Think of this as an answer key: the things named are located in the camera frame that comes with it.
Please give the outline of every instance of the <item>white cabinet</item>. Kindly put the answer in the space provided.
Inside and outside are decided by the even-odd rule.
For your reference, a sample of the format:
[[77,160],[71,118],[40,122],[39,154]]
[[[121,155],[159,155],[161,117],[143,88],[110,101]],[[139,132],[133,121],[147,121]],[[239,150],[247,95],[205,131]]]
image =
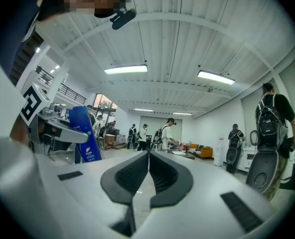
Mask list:
[[243,148],[237,169],[248,172],[256,153],[257,150],[254,146]]

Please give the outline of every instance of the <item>floor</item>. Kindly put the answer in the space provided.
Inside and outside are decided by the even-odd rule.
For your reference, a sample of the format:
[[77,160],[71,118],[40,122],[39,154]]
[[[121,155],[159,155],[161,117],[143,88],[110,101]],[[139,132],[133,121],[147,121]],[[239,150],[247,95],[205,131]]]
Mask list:
[[[122,154],[133,154],[135,156],[137,152],[133,149],[110,149],[102,152],[103,158],[114,158],[120,156]],[[74,154],[66,154],[65,152],[57,152],[52,153],[50,155],[50,160],[52,165],[72,165],[74,163]],[[213,164],[213,159],[200,159],[196,158],[194,162],[200,163],[208,163]],[[220,167],[221,169],[226,169],[226,166],[223,165]],[[235,178],[245,183],[246,175],[241,172],[235,173]],[[154,183],[152,177],[148,173],[140,188],[137,191],[137,194],[133,197],[133,207],[134,207],[134,215],[136,220],[136,226],[139,228],[145,219],[148,217],[150,208],[149,208],[149,200],[151,197],[155,195]],[[283,190],[279,189],[274,198],[271,200],[270,205],[273,208],[274,212],[279,210],[280,208],[294,202],[295,200],[295,191],[292,190]]]

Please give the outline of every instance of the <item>fluorescent light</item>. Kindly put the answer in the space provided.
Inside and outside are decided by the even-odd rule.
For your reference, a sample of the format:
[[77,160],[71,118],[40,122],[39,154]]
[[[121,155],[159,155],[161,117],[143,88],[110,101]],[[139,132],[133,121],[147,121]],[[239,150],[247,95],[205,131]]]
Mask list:
[[219,74],[215,74],[215,73],[211,73],[211,72],[206,72],[206,71],[199,71],[198,77],[200,78],[205,78],[205,79],[209,79],[209,80],[213,80],[213,81],[218,81],[218,82],[222,82],[222,83],[226,83],[229,85],[233,85],[235,83],[235,81],[231,78],[225,77],[223,75],[219,75]]
[[193,114],[190,114],[190,113],[173,113],[173,114],[175,114],[175,115],[193,115]]
[[150,112],[152,113],[153,110],[149,110],[149,109],[140,109],[140,108],[134,108],[135,111],[140,111],[140,112]]
[[141,73],[141,72],[147,72],[148,67],[146,65],[124,66],[124,67],[106,69],[104,71],[106,72],[106,74]]

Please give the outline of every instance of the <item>balcony railing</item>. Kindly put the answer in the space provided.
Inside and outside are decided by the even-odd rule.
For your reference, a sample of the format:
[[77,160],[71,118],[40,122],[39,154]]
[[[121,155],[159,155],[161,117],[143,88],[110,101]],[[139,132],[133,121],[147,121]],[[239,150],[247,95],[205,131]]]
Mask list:
[[[41,67],[37,67],[36,72],[38,73],[38,80],[43,82],[44,84],[51,86],[53,83],[53,77],[48,74],[46,71],[44,71]],[[63,95],[75,100],[76,102],[80,104],[84,104],[86,101],[86,98],[82,95],[78,94],[77,92],[73,91],[71,88],[67,87],[64,84],[60,84],[60,87],[58,89],[58,92],[62,93]]]

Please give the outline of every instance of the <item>ceiling beam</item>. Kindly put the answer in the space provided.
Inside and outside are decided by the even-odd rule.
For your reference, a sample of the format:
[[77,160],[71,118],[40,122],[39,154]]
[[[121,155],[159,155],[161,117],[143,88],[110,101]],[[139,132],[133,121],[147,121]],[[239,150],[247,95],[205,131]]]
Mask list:
[[109,88],[144,88],[144,89],[172,89],[172,90],[185,90],[185,91],[192,91],[192,92],[200,92],[200,93],[207,93],[210,95],[222,96],[226,98],[231,98],[230,93],[222,91],[222,90],[212,90],[209,92],[208,87],[202,87],[197,85],[188,85],[182,83],[171,83],[171,82],[114,82],[114,85],[111,84],[101,84],[103,86]]
[[158,111],[166,112],[184,112],[188,111],[198,111],[206,112],[207,109],[203,107],[195,106],[186,106],[186,105],[165,105],[165,104],[151,104],[151,103],[142,103],[142,102],[130,102],[130,101],[118,101],[119,104],[122,104],[129,109],[142,108],[142,109],[156,109]]
[[[233,31],[231,29],[228,29],[220,24],[214,23],[208,19],[204,19],[201,17],[196,17],[192,15],[187,14],[181,14],[181,13],[171,13],[171,12],[152,12],[152,13],[140,13],[138,14],[131,22],[138,22],[138,21],[144,21],[144,20],[179,20],[183,22],[189,22],[201,26],[205,26],[208,28],[211,28],[215,31],[218,31],[222,34],[225,34],[229,36],[231,39],[233,39],[236,42],[239,42],[243,44],[245,47],[247,47],[251,52],[253,52],[267,67],[269,70],[272,70],[272,65],[267,61],[266,57],[259,52],[252,44],[250,44],[247,40],[243,39],[239,36],[239,34],[236,31]],[[83,34],[83,37],[89,38],[92,35],[95,35],[97,33],[100,33],[102,31],[106,31],[108,29],[112,28],[111,22],[106,22],[94,29],[91,29],[87,33]],[[74,41],[72,41],[68,46],[64,49],[64,52],[69,51],[72,49],[75,45],[82,42],[84,39],[83,37],[78,37]]]

